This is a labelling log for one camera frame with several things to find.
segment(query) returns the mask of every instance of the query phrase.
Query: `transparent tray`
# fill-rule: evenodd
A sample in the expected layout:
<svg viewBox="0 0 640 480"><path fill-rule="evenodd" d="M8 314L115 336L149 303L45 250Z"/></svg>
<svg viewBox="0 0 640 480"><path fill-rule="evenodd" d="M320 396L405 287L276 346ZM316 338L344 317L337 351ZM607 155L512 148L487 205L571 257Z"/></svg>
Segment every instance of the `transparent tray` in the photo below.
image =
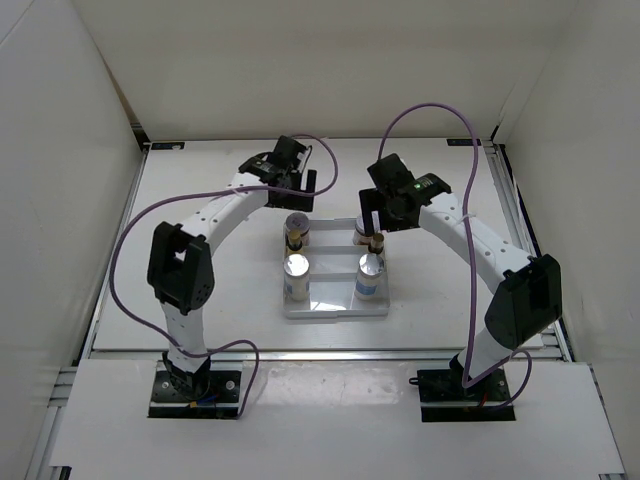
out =
<svg viewBox="0 0 640 480"><path fill-rule="evenodd" d="M389 313L387 270L375 298L360 300L353 294L358 260L368 251L366 246L353 244L355 222L355 218L310 220L310 244L303 252L310 267L309 298L297 302L283 291L287 318L379 317Z"/></svg>

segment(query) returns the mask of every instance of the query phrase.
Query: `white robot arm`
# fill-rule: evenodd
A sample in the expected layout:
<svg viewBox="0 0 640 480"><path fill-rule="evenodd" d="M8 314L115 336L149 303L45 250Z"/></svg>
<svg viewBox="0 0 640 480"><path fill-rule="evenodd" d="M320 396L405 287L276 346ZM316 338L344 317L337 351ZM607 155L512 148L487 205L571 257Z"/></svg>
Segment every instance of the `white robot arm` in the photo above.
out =
<svg viewBox="0 0 640 480"><path fill-rule="evenodd" d="M372 212L380 228L390 232L423 228L440 238L469 263L469 247L461 202L434 174L416 179L392 154L368 168L376 188L360 191L365 231L373 232ZM478 275L494 294L485 328L475 336L467 381L482 375L562 314L560 266L550 255L533 258L504 241L473 217ZM450 363L462 382L467 350Z"/></svg>
<svg viewBox="0 0 640 480"><path fill-rule="evenodd" d="M236 173L229 188L252 185L262 185L262 182L250 173ZM222 241L251 213L264 207L269 200L268 197L266 190L258 190L214 198L201 210L181 222L180 230L193 238L204 238L209 245L210 256L213 257ZM184 261L185 253L178 253L177 258ZM198 295L205 294L204 291L198 292ZM195 354L206 353L202 319L204 306L190 310L186 315L169 302L161 302L161 306L167 321L167 331L180 344L181 350ZM169 345L167 358L173 366L183 372L196 372L205 362L205 358L187 357L174 345Z"/></svg>
<svg viewBox="0 0 640 480"><path fill-rule="evenodd" d="M505 272L518 272L527 267L531 263L531 256L503 240L480 219L471 217L469 221L473 232L477 273L489 291L495 294L500 283L505 280ZM430 205L421 207L418 224L469 263L462 203L453 193L441 193L431 200ZM486 328L481 329L475 338L469 375L475 378L512 353L513 350L497 342ZM464 361L466 355L465 348L458 358Z"/></svg>
<svg viewBox="0 0 640 480"><path fill-rule="evenodd" d="M179 345L170 345L163 361L173 386L188 398L199 398L208 388L210 359L206 356L202 310L215 284L211 257L224 239L261 207L313 209L309 195L243 189L268 185L313 193L316 171L307 171L302 190L302 172L298 170L307 154L304 145L280 137L273 152L256 155L240 166L227 185L229 190L238 190L212 199L181 223L162 222L154 231L147 282L160 301L168 333Z"/></svg>

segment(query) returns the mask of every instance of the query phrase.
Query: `white table surface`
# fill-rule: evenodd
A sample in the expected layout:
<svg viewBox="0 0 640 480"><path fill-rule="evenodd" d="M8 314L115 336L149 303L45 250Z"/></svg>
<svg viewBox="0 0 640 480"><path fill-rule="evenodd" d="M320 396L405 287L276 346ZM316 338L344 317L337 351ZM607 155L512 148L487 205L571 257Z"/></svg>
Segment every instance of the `white table surface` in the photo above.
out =
<svg viewBox="0 0 640 480"><path fill-rule="evenodd" d="M267 362L239 421L149 419L155 368L82 361L51 464L71 466L70 480L597 480L623 472L586 365L536 362L516 421L464 424L421 423L408 384L419 367L398 362ZM512 391L524 369L506 365Z"/></svg>
<svg viewBox="0 0 640 480"><path fill-rule="evenodd" d="M340 163L335 187L316 198L312 218L354 217L358 191L370 188L366 168L374 163L378 140L328 140ZM184 150L151 151L133 214L172 195L221 189L253 154L270 150L274 140L187 142ZM445 139L392 139L387 153L398 153L416 177L432 172L462 198L472 161L471 147L449 147ZM318 188L326 185L331 161L314 144L310 168ZM204 202L194 200L149 214L122 249L116 285L123 301L143 318L165 328L164 317L146 283L151 235L161 221L177 223ZM486 156L471 195L470 211L510 240ZM391 308L380 318L290 320L282 314L282 224L290 212L264 208L251 215L213 257L215 289L205 307L205 341L210 347L249 338L261 349L446 349L462 348L469 323L469 267L440 240L422 230L387 235ZM491 296L479 282L478 319ZM542 346L534 337L529 344ZM162 350L167 342L118 310L107 295L94 343L96 350Z"/></svg>

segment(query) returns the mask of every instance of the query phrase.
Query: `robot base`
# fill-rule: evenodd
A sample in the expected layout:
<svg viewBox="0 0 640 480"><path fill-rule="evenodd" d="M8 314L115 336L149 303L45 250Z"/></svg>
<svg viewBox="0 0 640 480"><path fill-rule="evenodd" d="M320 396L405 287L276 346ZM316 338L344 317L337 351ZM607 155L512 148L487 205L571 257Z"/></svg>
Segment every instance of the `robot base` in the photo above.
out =
<svg viewBox="0 0 640 480"><path fill-rule="evenodd" d="M149 418L233 419L238 416L240 370L209 370L209 389L198 400L188 399L171 383L169 372L156 371Z"/></svg>
<svg viewBox="0 0 640 480"><path fill-rule="evenodd" d="M409 380L418 386L422 422L505 422L516 419L513 407L495 409L509 399L504 370L496 370L473 388L464 390L450 369L418 370Z"/></svg>

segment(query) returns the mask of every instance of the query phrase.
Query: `white panel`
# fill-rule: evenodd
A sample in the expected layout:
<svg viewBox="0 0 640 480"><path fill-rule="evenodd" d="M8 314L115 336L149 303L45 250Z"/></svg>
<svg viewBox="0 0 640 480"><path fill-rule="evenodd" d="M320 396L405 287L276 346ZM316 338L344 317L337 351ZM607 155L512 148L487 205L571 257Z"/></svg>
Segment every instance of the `white panel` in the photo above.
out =
<svg viewBox="0 0 640 480"><path fill-rule="evenodd" d="M0 476L8 479L23 478L57 371L82 340L140 153L66 0L37 0L0 45L0 105Z"/></svg>
<svg viewBox="0 0 640 480"><path fill-rule="evenodd" d="M512 91L502 115L519 111L576 0L75 3L158 140L376 137L424 101L461 108L488 136ZM396 131L454 134L433 112Z"/></svg>
<svg viewBox="0 0 640 480"><path fill-rule="evenodd" d="M18 23L31 0L2 0L0 2L0 44Z"/></svg>
<svg viewBox="0 0 640 480"><path fill-rule="evenodd" d="M408 384L416 368L267 363L240 421L164 420L146 418L155 362L85 360L51 462L71 466L71 480L173 480L185 471L265 480L597 480L622 471L585 365L536 364L517 420L493 424L421 423ZM507 366L513 388L523 374L523 363Z"/></svg>
<svg viewBox="0 0 640 480"><path fill-rule="evenodd" d="M329 140L340 163L334 189L318 197L312 218L358 215L358 191L372 186L366 168L375 160L378 140ZM224 188L247 158L270 150L274 140L188 142L180 151L151 151L133 212L171 195ZM470 147L449 147L444 139L392 140L416 175L433 172L455 192L466 185ZM318 169L318 186L330 180L331 161L315 146L310 168ZM122 249L117 287L123 301L143 318L164 325L160 304L146 283L153 229L162 221L177 223L202 200L163 207L143 219ZM509 239L509 231L484 153L471 195L471 211ZM250 338L263 349L462 348L469 324L469 267L440 240L423 230L387 235L391 308L375 319L290 320L282 313L282 225L289 212L264 208L249 217L213 257L216 286L204 309L209 347ZM482 282L479 312L491 296ZM539 338L533 344L541 346ZM157 333L126 317L109 296L94 348L101 350L166 349Z"/></svg>
<svg viewBox="0 0 640 480"><path fill-rule="evenodd" d="M640 478L640 3L583 1L508 153L543 247L562 265L579 359L592 362Z"/></svg>

